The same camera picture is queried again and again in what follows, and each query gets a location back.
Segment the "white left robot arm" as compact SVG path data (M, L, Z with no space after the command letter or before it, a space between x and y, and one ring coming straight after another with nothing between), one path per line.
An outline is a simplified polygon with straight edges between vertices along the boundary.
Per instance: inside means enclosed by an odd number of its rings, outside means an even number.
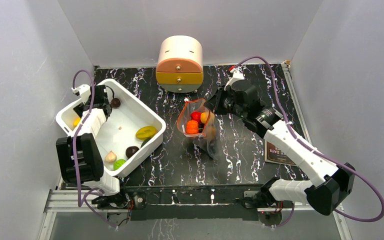
M82 84L74 90L80 99L72 102L56 115L65 137L56 141L56 151L62 179L67 184L81 183L99 188L110 195L117 208L129 203L129 194L120 189L120 181L105 172L97 135L112 113L110 100L114 92L110 87Z

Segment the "orange tangerine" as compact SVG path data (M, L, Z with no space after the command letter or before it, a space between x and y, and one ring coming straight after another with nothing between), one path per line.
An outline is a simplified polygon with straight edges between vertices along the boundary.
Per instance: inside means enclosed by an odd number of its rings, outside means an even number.
M198 123L194 120L189 120L187 123L186 123L186 128L185 128L185 132L187 134L198 134L200 132L200 126L198 125Z

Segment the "clear zip top bag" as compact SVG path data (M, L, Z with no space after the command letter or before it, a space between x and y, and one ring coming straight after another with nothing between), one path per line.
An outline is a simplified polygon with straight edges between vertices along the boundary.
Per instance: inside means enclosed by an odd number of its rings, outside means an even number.
M184 101L176 127L185 137L192 140L193 144L204 150L211 159L219 156L218 131L216 130L215 114L206 107L207 100Z

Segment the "black grape bunch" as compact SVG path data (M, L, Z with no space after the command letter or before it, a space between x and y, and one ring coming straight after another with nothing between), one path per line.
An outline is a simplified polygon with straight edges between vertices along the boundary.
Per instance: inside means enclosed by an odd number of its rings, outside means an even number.
M212 140L208 141L206 149L207 149L207 152L209 155L214 155L217 152L216 140L212 139Z

